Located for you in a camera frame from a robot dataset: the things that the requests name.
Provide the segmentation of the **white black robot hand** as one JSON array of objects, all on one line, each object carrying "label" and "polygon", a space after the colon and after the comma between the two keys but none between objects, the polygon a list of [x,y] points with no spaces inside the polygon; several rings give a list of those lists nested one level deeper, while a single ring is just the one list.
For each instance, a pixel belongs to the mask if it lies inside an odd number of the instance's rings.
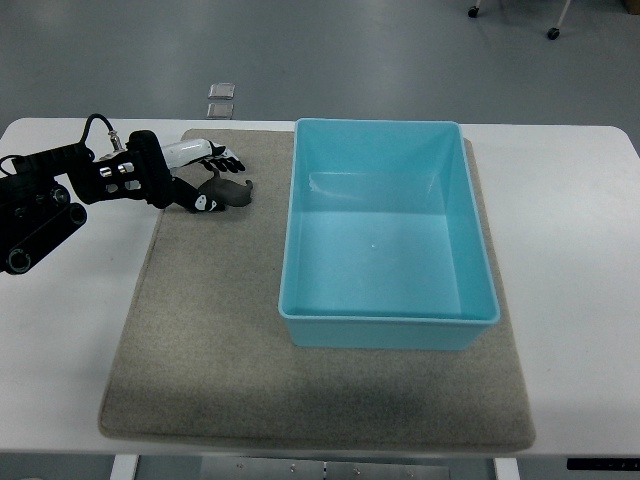
[{"label": "white black robot hand", "polygon": [[217,212],[198,187],[193,187],[176,172],[192,164],[201,164],[212,175],[215,170],[240,173],[245,166],[226,146],[205,139],[193,139],[166,145],[162,148],[165,163],[172,174],[175,202],[192,213]]}]

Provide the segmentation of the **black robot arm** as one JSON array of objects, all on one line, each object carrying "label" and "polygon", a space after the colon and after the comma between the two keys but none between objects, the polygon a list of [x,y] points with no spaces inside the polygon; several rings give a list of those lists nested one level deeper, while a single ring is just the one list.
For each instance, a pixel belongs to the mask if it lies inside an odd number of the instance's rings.
[{"label": "black robot arm", "polygon": [[176,198],[156,135],[122,143],[103,115],[90,115],[78,142],[1,158],[1,270],[28,272],[87,221],[85,207],[118,199],[158,209]]}]

